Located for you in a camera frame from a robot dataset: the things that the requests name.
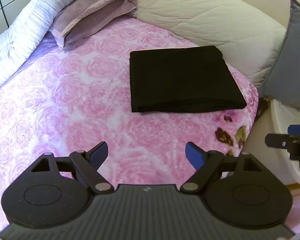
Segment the black garment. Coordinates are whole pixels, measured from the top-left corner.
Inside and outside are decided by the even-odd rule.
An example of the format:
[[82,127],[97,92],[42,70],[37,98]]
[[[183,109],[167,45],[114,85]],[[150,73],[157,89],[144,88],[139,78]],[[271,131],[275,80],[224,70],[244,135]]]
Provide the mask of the black garment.
[[129,75],[133,112],[206,113],[247,105],[215,46],[132,51]]

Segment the white bedside table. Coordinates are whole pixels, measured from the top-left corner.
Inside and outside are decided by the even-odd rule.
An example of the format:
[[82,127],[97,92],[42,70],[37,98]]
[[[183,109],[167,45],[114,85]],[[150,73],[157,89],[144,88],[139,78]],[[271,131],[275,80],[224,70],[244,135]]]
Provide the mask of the white bedside table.
[[300,184],[300,110],[273,100],[243,147],[285,185]]

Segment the grey cushion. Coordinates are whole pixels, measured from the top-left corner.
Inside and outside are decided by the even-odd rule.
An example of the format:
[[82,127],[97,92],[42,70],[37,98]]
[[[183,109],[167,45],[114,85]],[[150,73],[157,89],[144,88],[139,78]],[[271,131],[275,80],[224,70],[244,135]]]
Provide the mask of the grey cushion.
[[259,88],[259,95],[300,109],[300,3],[297,0],[290,0],[285,38]]

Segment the purple pillow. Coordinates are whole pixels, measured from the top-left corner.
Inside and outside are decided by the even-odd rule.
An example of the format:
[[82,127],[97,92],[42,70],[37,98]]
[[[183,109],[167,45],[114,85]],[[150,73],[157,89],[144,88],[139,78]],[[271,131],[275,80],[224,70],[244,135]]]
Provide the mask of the purple pillow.
[[75,0],[54,19],[49,32],[62,50],[73,50],[117,17],[136,9],[136,0]]

